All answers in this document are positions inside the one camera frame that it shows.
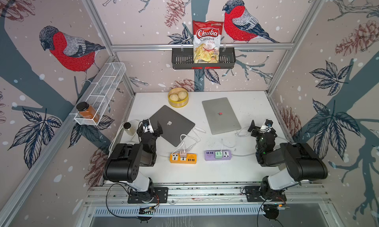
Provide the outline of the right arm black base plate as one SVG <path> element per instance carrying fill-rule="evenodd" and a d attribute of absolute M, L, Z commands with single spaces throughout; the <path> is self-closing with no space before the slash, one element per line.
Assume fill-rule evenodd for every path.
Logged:
<path fill-rule="evenodd" d="M 283 190 L 263 189 L 259 186 L 245 186 L 242 193 L 246 196 L 248 202 L 286 202 L 287 198 Z"/>

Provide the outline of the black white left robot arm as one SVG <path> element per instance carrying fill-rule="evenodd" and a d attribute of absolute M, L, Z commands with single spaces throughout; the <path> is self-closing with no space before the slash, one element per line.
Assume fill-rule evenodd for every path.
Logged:
<path fill-rule="evenodd" d="M 159 122 L 153 128 L 149 119 L 144 119 L 137 129 L 139 143 L 119 143 L 111 152 L 104 166 L 103 177 L 107 181 L 129 187 L 129 204 L 159 204 L 159 192 L 155 191 L 151 178 L 139 172 L 139 168 L 153 167 L 157 159 L 157 139 L 163 134 Z"/>

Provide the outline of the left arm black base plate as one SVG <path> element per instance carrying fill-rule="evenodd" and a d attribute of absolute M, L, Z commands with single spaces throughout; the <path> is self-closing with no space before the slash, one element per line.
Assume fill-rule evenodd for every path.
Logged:
<path fill-rule="evenodd" d="M 128 204 L 161 204 L 167 203 L 168 198 L 167 187 L 157 187 L 145 192 L 138 192 L 131 189 L 129 193 Z"/>

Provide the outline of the green charger adapter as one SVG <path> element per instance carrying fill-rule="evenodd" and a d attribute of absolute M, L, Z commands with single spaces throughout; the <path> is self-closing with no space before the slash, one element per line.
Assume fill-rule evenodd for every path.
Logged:
<path fill-rule="evenodd" d="M 215 158 L 216 159 L 221 159 L 223 157 L 223 153 L 221 151 L 216 151 L 215 152 Z"/>

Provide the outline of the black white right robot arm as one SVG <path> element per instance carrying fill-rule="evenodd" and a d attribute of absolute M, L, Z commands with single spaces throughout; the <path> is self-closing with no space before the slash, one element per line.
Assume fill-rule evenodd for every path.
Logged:
<path fill-rule="evenodd" d="M 273 121 L 266 119 L 258 127 L 252 121 L 248 132 L 256 138 L 256 159 L 262 167 L 277 167 L 285 164 L 285 168 L 276 174 L 265 176 L 260 184 L 259 197 L 264 201 L 286 201 L 284 190 L 302 181 L 324 180 L 328 170 L 324 162 L 307 144 L 281 143 L 275 148 L 278 137 L 273 128 Z"/>

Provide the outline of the pink charger adapter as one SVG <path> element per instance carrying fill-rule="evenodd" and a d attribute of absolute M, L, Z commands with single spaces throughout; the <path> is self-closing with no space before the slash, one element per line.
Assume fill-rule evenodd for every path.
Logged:
<path fill-rule="evenodd" d="M 186 158 L 187 157 L 187 152 L 184 151 L 184 150 L 180 151 L 180 157 L 181 158 Z"/>

